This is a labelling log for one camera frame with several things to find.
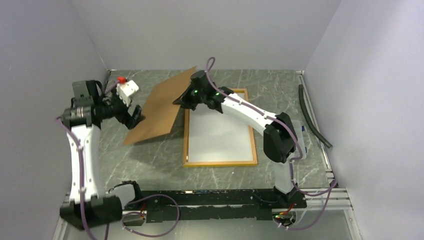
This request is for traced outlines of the brown cardboard backing board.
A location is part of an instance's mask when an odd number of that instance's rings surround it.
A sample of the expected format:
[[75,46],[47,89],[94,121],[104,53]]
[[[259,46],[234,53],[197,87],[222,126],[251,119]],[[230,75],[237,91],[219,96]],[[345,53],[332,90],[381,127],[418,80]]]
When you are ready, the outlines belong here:
[[193,66],[175,76],[156,84],[142,107],[145,119],[130,130],[123,145],[132,145],[141,141],[169,134],[172,130],[180,106],[173,104],[190,85],[190,76],[195,73]]

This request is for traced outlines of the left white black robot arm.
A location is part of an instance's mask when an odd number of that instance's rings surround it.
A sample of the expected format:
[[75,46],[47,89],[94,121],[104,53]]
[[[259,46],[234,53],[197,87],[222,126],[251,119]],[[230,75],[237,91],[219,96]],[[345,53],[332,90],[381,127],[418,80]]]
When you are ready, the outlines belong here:
[[71,105],[57,118],[66,131],[71,151],[72,182],[68,202],[59,209],[60,217],[80,231],[120,221],[125,207],[137,210],[143,204],[136,181],[127,180],[107,192],[101,182],[99,149],[101,125],[115,118],[132,130],[145,119],[136,105],[129,113],[132,98],[139,91],[133,80],[120,77],[101,91],[97,80],[73,82]]

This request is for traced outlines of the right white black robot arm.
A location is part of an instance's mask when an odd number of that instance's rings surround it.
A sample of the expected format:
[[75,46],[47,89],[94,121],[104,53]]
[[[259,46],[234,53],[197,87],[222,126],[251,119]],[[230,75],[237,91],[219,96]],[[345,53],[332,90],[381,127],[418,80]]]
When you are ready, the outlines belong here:
[[275,202],[282,208],[293,203],[298,187],[294,177],[293,163],[303,157],[302,147],[288,114],[276,114],[263,110],[239,97],[232,89],[218,87],[205,70],[190,76],[187,89],[178,96],[174,105],[194,111],[198,105],[230,116],[247,124],[263,139],[263,152],[273,162]]

